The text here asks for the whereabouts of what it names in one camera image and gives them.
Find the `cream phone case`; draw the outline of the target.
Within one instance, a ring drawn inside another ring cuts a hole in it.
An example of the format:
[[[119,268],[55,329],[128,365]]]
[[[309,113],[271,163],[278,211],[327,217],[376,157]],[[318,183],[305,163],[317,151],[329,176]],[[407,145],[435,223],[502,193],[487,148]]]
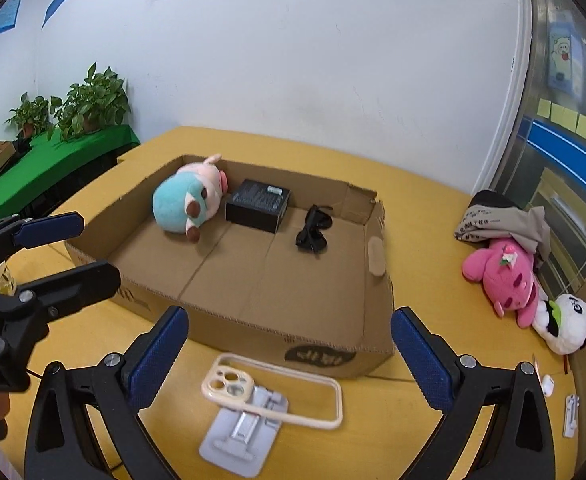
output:
[[[222,353],[201,382],[201,393],[222,408],[277,422],[335,430],[344,419],[343,391],[330,377]]]

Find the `cardboard box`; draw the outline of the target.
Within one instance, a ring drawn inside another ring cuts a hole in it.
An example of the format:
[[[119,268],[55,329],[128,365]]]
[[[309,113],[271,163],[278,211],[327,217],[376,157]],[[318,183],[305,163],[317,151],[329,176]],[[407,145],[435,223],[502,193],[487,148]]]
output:
[[[66,245],[74,263],[106,260],[122,284],[115,301],[148,320],[186,308],[192,340],[221,351],[334,378],[367,374],[393,356],[393,285],[385,269],[384,207],[373,191],[309,174],[225,160],[231,188],[245,179],[291,191],[276,233],[239,226],[222,214],[191,243],[164,232],[152,214],[156,188],[185,155],[154,165],[118,166],[122,188],[99,198],[82,235]],[[333,224],[319,255],[295,246],[308,209],[330,206]]]

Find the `white panda plush toy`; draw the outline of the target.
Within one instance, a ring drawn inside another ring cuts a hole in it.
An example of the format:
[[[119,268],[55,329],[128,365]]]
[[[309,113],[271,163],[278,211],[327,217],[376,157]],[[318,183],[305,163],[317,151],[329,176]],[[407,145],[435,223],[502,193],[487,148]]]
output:
[[[586,302],[571,294],[540,300],[532,327],[559,356],[569,356],[586,345]]]

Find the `yellow sticky notes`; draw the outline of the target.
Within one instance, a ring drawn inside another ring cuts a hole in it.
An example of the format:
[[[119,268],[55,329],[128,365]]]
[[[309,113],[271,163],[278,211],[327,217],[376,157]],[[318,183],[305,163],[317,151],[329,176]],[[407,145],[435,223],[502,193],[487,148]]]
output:
[[[586,115],[546,99],[538,100],[537,115],[586,140]]]

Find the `pink plush toy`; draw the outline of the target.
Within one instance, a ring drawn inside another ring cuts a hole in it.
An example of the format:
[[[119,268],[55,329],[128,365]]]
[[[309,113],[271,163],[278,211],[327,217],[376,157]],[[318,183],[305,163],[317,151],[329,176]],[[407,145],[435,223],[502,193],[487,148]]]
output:
[[[537,252],[512,237],[493,238],[462,263],[464,278],[483,286],[499,318],[513,312],[520,328],[534,321],[540,301],[548,299],[536,275]]]

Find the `grey printed cloth bag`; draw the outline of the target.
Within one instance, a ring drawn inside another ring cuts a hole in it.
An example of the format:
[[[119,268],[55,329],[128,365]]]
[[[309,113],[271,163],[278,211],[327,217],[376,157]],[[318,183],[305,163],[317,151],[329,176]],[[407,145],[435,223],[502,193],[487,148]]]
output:
[[[543,206],[522,209],[508,197],[493,191],[477,192],[468,203],[462,219],[453,231],[456,240],[484,243],[510,237],[535,258],[535,267],[551,255],[551,230]]]

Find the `green covered bench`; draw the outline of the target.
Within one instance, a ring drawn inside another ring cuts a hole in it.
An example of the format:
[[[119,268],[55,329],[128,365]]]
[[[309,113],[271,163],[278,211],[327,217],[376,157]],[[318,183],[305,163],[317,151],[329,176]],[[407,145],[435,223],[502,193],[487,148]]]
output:
[[[43,217],[118,163],[140,144],[133,129],[108,127],[69,142],[55,132],[0,174],[0,219],[12,214]]]

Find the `potted green plant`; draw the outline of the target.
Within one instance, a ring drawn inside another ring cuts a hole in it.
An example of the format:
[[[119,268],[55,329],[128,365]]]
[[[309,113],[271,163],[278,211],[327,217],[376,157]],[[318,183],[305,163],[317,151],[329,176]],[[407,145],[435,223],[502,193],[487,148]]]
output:
[[[9,110],[5,124],[15,128],[24,139],[51,133],[54,126],[50,120],[49,100],[43,96],[31,99],[28,92],[24,92],[19,105]]]
[[[92,63],[83,81],[71,84],[64,98],[50,97],[49,114],[66,142],[123,125],[130,114],[126,81],[110,66],[99,72]]]

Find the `small white packet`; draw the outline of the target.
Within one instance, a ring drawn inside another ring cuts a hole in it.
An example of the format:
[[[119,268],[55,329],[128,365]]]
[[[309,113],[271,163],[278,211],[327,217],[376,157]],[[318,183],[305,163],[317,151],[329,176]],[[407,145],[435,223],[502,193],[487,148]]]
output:
[[[563,437],[573,439],[578,430],[579,396],[570,394],[565,399]]]

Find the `pig plush teal body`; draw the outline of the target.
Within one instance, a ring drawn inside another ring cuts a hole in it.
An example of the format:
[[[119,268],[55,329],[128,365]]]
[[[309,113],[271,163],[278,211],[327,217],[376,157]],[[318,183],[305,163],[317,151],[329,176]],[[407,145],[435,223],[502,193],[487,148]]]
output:
[[[153,217],[168,233],[186,235],[189,242],[201,238],[201,226],[211,220],[228,193],[228,177],[215,154],[203,162],[190,162],[162,182],[153,193]]]

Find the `white phone stand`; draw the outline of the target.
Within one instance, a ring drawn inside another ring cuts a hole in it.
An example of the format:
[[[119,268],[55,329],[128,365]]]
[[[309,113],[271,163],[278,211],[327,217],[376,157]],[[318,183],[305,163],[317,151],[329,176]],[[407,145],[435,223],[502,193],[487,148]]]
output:
[[[259,408],[286,413],[289,401],[281,393],[261,386],[249,386],[244,379],[226,384],[231,396],[249,393],[247,402]],[[199,448],[203,460],[246,479],[261,472],[282,422],[249,412],[221,408]]]

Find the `cartoon poster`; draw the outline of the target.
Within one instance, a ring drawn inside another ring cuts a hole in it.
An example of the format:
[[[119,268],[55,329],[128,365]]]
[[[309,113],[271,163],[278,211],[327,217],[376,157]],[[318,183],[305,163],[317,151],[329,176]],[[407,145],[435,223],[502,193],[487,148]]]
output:
[[[570,11],[550,12],[548,40],[548,86],[580,101],[584,90],[584,45]]]

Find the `black product box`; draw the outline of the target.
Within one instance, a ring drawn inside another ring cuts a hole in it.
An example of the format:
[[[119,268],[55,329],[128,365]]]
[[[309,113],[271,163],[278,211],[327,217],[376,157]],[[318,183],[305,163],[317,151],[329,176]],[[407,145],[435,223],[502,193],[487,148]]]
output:
[[[287,211],[291,191],[273,184],[245,179],[225,205],[228,222],[276,233]]]

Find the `black sunglasses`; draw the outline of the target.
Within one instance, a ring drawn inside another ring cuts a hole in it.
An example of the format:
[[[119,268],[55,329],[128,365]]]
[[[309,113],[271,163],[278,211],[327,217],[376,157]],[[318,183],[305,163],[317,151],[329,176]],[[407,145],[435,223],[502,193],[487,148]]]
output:
[[[303,252],[319,255],[328,248],[328,242],[323,232],[329,230],[333,224],[330,206],[311,206],[305,216],[304,226],[297,233],[295,246]]]

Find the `pink white pen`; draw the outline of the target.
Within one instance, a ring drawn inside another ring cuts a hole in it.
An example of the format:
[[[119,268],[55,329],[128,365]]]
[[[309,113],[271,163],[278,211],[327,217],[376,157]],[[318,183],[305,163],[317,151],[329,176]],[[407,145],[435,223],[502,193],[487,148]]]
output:
[[[541,391],[546,398],[550,398],[554,393],[555,382],[549,374],[541,374],[539,362],[536,356],[532,356],[532,365],[534,365],[536,375],[538,377]]]

